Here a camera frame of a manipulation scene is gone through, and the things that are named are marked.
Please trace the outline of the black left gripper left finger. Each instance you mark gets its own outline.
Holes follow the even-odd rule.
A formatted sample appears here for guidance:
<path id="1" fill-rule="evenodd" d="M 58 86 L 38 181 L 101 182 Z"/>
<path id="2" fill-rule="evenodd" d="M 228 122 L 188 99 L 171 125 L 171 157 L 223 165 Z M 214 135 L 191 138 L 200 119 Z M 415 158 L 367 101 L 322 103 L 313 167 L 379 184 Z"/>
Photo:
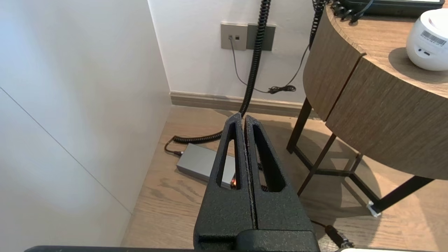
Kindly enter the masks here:
<path id="1" fill-rule="evenodd" d="M 223 188 L 222 178 L 229 143 L 233 141 L 237 188 Z M 211 175 L 194 228 L 194 249 L 199 251 L 230 251 L 236 238 L 256 227 L 253 185 L 250 177 L 242 115 L 230 116 L 222 130 Z"/>

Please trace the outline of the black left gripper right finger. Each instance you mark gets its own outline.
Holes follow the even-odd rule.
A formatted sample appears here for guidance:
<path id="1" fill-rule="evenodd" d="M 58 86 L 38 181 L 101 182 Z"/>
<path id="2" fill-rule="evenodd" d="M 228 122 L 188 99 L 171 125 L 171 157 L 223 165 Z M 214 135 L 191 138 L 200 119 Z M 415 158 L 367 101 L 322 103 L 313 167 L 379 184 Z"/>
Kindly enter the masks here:
<path id="1" fill-rule="evenodd" d="M 236 236 L 236 249 L 252 252 L 318 252 L 313 226 L 262 124 L 244 122 L 246 173 L 252 227 Z"/>

